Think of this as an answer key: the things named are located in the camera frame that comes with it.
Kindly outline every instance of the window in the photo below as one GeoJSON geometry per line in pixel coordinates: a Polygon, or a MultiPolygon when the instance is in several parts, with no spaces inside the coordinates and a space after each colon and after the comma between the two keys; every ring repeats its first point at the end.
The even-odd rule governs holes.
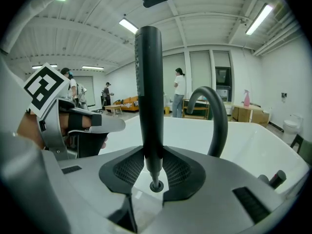
{"type": "Polygon", "coordinates": [[[192,91],[206,86],[212,87],[212,75],[209,52],[191,52],[192,91]]]}

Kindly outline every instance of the person's arm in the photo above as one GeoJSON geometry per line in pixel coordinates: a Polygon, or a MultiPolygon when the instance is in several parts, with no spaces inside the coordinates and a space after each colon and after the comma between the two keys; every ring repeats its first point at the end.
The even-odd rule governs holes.
{"type": "Polygon", "coordinates": [[[77,95],[77,83],[75,79],[70,80],[70,88],[72,90],[73,97],[75,97],[77,95]]]}
{"type": "MultiPolygon", "coordinates": [[[[62,135],[66,134],[66,129],[68,128],[68,113],[60,113],[59,114],[59,125],[61,128],[62,135]]],[[[87,116],[82,117],[82,127],[89,128],[91,127],[91,119],[87,116]]],[[[24,114],[23,119],[19,124],[19,128],[17,131],[18,135],[26,137],[34,141],[41,149],[44,148],[44,142],[40,135],[37,117],[36,115],[24,114]]]]}
{"type": "Polygon", "coordinates": [[[178,86],[177,77],[175,78],[174,87],[176,88],[178,86]]]}
{"type": "Polygon", "coordinates": [[[77,95],[77,87],[73,86],[71,89],[72,89],[72,92],[73,92],[73,97],[75,97],[77,95]]]}

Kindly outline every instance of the pink spray bottle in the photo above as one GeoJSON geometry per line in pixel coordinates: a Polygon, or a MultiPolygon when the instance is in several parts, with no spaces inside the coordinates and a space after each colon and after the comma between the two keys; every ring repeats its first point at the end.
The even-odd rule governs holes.
{"type": "Polygon", "coordinates": [[[250,105],[250,99],[249,99],[249,91],[245,89],[245,100],[244,100],[244,106],[249,107],[250,105]]]}

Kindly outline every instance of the black vent slot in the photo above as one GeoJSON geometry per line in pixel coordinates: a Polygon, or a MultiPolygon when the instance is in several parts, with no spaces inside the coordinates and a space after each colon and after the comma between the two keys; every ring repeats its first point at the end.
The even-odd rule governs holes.
{"type": "Polygon", "coordinates": [[[133,186],[143,167],[144,161],[142,162],[142,153],[137,152],[136,154],[116,164],[113,168],[113,172],[115,176],[133,186]]]}
{"type": "Polygon", "coordinates": [[[183,183],[191,174],[189,164],[169,152],[164,156],[162,167],[168,178],[169,189],[183,183]]]}
{"type": "Polygon", "coordinates": [[[69,174],[69,173],[78,171],[78,170],[80,170],[80,169],[82,169],[80,166],[71,166],[71,167],[63,168],[63,169],[62,169],[62,172],[63,172],[64,174],[69,174]]]}
{"type": "Polygon", "coordinates": [[[255,224],[270,214],[247,187],[234,189],[233,193],[255,224]]]}

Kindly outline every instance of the person with backpack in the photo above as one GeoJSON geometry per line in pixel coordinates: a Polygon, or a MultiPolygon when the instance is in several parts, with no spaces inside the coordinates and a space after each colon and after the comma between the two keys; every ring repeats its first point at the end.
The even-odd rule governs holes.
{"type": "Polygon", "coordinates": [[[69,87],[68,87],[68,98],[72,98],[76,107],[79,104],[78,94],[77,94],[77,82],[73,77],[73,73],[70,72],[69,68],[63,68],[60,73],[65,77],[70,79],[69,87]]]}
{"type": "Polygon", "coordinates": [[[70,79],[68,87],[68,98],[74,101],[76,107],[89,110],[87,106],[87,100],[85,98],[85,93],[87,90],[84,88],[84,86],[82,84],[77,84],[73,77],[73,73],[70,72],[69,68],[63,68],[60,73],[70,79]]]}
{"type": "Polygon", "coordinates": [[[77,84],[77,91],[78,91],[79,107],[84,110],[89,110],[87,105],[87,99],[85,97],[85,93],[87,92],[87,90],[82,84],[77,84]]]}

